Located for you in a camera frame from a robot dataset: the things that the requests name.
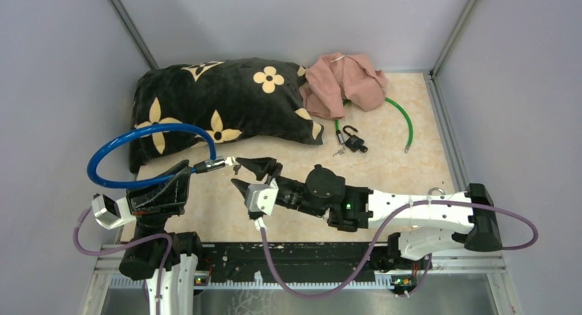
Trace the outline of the pink cloth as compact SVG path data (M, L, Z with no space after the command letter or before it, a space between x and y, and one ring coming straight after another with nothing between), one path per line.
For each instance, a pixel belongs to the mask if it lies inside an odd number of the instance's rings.
M305 78L306 85L300 88L303 105L309 114L323 119L342 119L345 100L364 112L385 101L388 80L365 54L321 56L307 68Z

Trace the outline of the silver key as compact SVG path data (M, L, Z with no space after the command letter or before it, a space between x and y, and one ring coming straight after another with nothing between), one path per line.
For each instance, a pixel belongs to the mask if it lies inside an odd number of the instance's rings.
M234 156L228 156L228 157L226 157L224 162L225 162L225 165L232 168L233 174L235 176L237 176L238 172L241 168L241 165L237 162L237 159Z

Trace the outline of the green cable lock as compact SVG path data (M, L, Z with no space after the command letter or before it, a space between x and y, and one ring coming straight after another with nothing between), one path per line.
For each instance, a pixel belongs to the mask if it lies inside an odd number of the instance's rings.
M414 139L414 128L413 128L413 124L412 124L412 120L410 118L410 116L408 115L408 113L405 111L405 109L400 106L396 101L385 97L385 101L389 104L391 104L392 106L394 106L403 116L406 125L408 127L408 138L406 141L406 145L404 147L404 153L408 154L412 143L413 143L413 139ZM338 119L334 119L334 131L335 131L335 136L336 136L336 140L338 142L338 145L340 146L339 149L344 148L345 151L346 150L350 150L345 146L345 140L348 138L348 136L342 131L342 128L340 127L340 122Z

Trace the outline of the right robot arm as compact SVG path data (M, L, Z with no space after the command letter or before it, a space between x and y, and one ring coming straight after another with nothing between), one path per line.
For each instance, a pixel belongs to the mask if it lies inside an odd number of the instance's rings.
M283 177L283 166L274 158L229 157L225 163L255 175L256 184L236 178L231 182L259 229L265 226L263 216L271 215L277 206L322 218L330 227L350 233L381 231L390 223L410 226L407 233L391 235L386 258L394 268L405 268L440 250L486 253L502 249L493 200L482 184L470 183L465 191L439 196L392 194L348 186L345 178L322 165L315 165L300 182Z

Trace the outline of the black padlock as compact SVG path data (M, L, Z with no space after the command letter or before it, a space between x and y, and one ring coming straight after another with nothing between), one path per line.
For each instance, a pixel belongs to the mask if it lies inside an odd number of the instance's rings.
M353 126L346 125L342 128L342 131L348 136L345 140L345 146L352 152L366 153L368 148L365 146L364 139L360 138L357 133L359 130Z

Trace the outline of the large brass padlock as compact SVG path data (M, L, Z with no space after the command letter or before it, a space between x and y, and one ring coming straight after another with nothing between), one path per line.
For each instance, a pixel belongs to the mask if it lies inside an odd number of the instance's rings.
M439 196L441 198L444 198L444 196L446 195L445 191L439 187L433 187L431 189L428 190L427 195L429 196Z

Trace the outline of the silver keys by padlock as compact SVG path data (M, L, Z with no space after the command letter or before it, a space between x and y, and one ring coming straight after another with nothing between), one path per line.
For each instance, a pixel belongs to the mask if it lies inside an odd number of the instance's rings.
M341 149L337 150L335 153L333 153L333 156L340 156L344 153L345 153L345 149L341 148Z

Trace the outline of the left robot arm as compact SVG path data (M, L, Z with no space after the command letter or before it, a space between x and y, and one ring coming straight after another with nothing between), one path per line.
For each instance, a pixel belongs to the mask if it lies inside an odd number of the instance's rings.
M183 160L166 171L169 180L129 189L126 199L136 217L133 238L119 271L144 281L151 314L192 312L194 273L206 259L197 233L170 233L166 222L185 213L191 168Z

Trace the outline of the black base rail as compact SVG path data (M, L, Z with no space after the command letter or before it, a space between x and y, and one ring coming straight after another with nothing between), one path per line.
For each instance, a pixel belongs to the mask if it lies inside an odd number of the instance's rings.
M429 267L428 257L412 261L397 256L394 246L380 243L371 254L364 253L367 242L276 242L268 245L272 262L288 285L343 282L360 261L365 263L354 282L371 283L377 274L400 270L406 279L416 279ZM198 256L197 270L208 278L197 279L198 285L208 283L275 283L260 242L220 242L215 244L180 242L177 250Z

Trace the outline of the blue cable lock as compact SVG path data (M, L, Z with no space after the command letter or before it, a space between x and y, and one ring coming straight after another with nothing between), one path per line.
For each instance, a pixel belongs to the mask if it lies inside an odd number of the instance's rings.
M135 139L150 136L158 132L186 132L202 137L202 139L207 142L207 147L209 149L209 159L199 162L191 167L190 174L203 174L227 166L226 159L217 155L216 145L212 140L211 135L202 128L189 124L157 124L154 126L131 130L130 132L124 133L103 145L90 158L87 164L86 174L88 178L96 185L110 189L141 189L151 185L166 183L171 178L173 178L175 174L166 174L145 180L113 181L102 178L97 173L97 168L100 162L113 150L126 143L130 143Z

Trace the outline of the black floral pillow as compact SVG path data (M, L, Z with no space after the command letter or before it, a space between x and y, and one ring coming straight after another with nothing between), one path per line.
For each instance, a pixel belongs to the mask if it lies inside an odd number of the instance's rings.
M305 67L264 58L153 69L137 82L131 128L189 124L214 143L267 136L323 144L324 128L303 104Z

